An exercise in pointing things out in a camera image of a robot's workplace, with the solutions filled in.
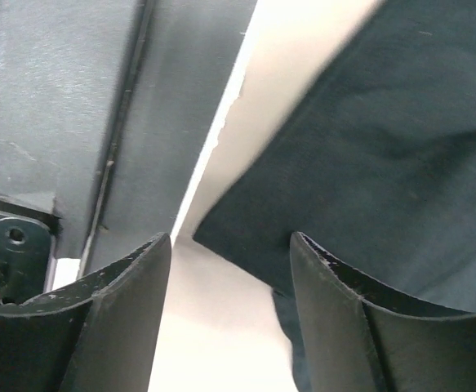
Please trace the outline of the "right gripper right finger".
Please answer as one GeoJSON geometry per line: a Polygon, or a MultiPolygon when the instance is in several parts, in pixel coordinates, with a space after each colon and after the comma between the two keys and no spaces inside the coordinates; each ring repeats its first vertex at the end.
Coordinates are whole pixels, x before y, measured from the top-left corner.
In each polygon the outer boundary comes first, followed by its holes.
{"type": "Polygon", "coordinates": [[[400,292],[296,232],[291,273],[315,391],[476,391],[476,313],[400,292]]]}

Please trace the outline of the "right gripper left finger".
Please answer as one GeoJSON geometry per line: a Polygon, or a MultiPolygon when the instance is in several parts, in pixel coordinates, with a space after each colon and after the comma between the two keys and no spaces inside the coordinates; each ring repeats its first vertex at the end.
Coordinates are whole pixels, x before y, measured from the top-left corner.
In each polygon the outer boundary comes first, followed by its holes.
{"type": "Polygon", "coordinates": [[[19,305],[0,305],[0,392],[145,391],[171,267],[158,234],[128,256],[19,305]]]}

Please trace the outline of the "black t shirt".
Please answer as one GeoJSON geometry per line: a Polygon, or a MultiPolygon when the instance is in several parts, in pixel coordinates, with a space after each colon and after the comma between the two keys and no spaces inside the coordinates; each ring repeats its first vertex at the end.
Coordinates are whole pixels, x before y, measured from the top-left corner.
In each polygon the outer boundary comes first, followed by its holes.
{"type": "Polygon", "coordinates": [[[384,1],[194,240],[269,285],[313,390],[291,273],[301,232],[420,300],[476,313],[476,1],[384,1]]]}

